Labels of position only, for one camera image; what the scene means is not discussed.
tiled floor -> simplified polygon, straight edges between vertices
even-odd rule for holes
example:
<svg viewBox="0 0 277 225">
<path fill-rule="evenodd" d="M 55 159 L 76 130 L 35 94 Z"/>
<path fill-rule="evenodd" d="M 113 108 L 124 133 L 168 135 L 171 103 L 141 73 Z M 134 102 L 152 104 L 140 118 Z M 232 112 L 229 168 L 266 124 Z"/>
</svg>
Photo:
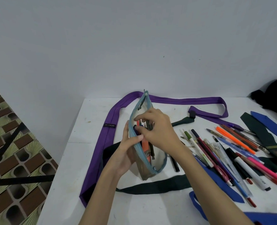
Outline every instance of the tiled floor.
<svg viewBox="0 0 277 225">
<path fill-rule="evenodd" d="M 0 148 L 21 120 L 0 96 Z M 0 178 L 56 173 L 58 165 L 35 136 L 24 128 L 0 162 Z M 0 224 L 35 225 L 52 182 L 0 186 Z"/>
</svg>

pink pen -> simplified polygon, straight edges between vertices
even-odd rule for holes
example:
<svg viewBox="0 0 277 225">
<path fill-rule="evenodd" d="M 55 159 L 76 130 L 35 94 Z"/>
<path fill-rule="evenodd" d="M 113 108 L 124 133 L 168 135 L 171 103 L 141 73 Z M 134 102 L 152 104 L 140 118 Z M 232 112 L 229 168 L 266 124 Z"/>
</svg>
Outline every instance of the pink pen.
<svg viewBox="0 0 277 225">
<path fill-rule="evenodd" d="M 247 157 L 247 159 L 249 159 L 252 163 L 254 163 L 256 166 L 258 166 L 264 172 L 268 173 L 269 175 L 271 175 L 273 178 L 275 178 L 277 180 L 277 174 L 276 173 L 274 173 L 270 169 L 266 168 L 264 165 L 262 165 L 261 163 L 257 162 L 255 159 L 253 159 L 251 157 Z"/>
</svg>

fingernail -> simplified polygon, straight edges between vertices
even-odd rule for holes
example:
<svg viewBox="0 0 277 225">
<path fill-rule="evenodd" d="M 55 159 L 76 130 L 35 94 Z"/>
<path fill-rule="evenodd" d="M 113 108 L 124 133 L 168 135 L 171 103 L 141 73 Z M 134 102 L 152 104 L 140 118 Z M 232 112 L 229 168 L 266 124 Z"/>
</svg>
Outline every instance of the fingernail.
<svg viewBox="0 0 277 225">
<path fill-rule="evenodd" d="M 141 140 L 144 138 L 144 135 L 141 134 L 141 135 L 139 135 L 137 138 L 139 139 L 139 141 L 141 141 Z"/>
</svg>

forearm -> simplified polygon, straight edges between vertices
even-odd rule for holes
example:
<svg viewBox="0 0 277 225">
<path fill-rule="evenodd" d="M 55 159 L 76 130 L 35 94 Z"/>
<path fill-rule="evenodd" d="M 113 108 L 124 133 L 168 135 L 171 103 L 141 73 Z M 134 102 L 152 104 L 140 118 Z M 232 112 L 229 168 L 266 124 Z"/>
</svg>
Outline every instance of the forearm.
<svg viewBox="0 0 277 225">
<path fill-rule="evenodd" d="M 185 146 L 175 144 L 172 156 L 185 171 L 211 225 L 253 224 L 210 178 Z"/>
<path fill-rule="evenodd" d="M 79 225 L 107 224 L 118 181 L 114 172 L 103 169 Z"/>
</svg>

orange pen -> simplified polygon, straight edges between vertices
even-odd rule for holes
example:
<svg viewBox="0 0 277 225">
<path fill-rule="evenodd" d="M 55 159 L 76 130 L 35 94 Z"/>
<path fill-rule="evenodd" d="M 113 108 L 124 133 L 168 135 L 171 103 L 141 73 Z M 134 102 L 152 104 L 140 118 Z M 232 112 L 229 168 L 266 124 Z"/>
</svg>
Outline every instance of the orange pen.
<svg viewBox="0 0 277 225">
<path fill-rule="evenodd" d="M 223 130 L 222 128 L 220 128 L 219 126 L 216 127 L 216 130 L 221 133 L 222 135 L 228 137 L 230 140 L 232 140 L 233 142 L 237 143 L 238 145 L 244 147 L 248 152 L 250 152 L 251 154 L 255 155 L 255 152 L 249 148 L 247 145 L 245 145 L 244 143 L 242 143 L 241 141 L 239 141 L 238 139 L 236 139 L 234 136 L 232 136 L 230 133 L 228 133 L 227 131 Z"/>
</svg>

